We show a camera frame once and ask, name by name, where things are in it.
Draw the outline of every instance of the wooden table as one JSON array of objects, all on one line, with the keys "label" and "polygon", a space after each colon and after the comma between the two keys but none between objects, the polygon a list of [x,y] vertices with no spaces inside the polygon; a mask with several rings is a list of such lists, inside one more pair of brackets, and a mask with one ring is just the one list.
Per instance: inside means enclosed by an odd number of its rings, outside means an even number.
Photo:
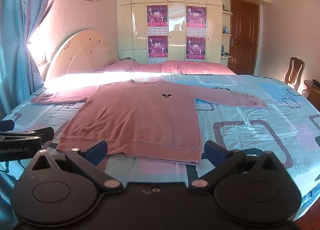
[{"label": "wooden table", "polygon": [[307,86],[307,90],[310,92],[309,102],[320,111],[320,88],[314,86],[312,81],[305,80],[304,84]]}]

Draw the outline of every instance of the wooden floor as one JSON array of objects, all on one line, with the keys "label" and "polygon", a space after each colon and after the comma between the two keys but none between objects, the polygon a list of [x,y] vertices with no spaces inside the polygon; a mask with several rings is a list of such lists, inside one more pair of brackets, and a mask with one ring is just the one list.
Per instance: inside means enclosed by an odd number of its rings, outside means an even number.
[{"label": "wooden floor", "polygon": [[308,212],[297,221],[301,230],[320,230],[320,198],[313,204]]}]

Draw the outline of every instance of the door handle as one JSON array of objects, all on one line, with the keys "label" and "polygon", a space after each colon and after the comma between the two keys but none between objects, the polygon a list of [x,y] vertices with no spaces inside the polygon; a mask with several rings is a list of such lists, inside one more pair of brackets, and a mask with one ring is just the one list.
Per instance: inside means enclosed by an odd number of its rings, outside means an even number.
[{"label": "door handle", "polygon": [[235,44],[235,43],[238,43],[238,42],[236,42],[234,39],[232,39],[231,46],[233,47],[233,44]]}]

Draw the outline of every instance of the sweatshirt sleeve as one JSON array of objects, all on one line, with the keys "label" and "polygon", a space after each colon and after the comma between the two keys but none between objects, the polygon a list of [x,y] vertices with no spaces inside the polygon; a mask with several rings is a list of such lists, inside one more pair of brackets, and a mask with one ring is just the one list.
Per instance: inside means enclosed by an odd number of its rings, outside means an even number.
[{"label": "sweatshirt sleeve", "polygon": [[194,100],[200,99],[213,104],[242,108],[268,108],[268,105],[261,98],[226,89],[205,88],[194,85],[189,87],[189,93]]},{"label": "sweatshirt sleeve", "polygon": [[99,86],[79,88],[58,93],[48,93],[37,96],[31,100],[31,103],[36,105],[51,105],[51,104],[74,104],[85,102],[93,96]]}]

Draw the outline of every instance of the wooden chair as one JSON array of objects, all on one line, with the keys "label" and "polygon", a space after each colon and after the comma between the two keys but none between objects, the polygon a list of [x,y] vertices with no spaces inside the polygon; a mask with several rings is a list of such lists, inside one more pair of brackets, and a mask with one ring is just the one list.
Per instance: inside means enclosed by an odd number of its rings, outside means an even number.
[{"label": "wooden chair", "polygon": [[298,90],[303,69],[304,69],[304,62],[300,59],[292,57],[290,59],[289,70],[287,72],[287,75],[285,75],[285,78],[284,78],[284,83],[291,84],[295,90]]}]

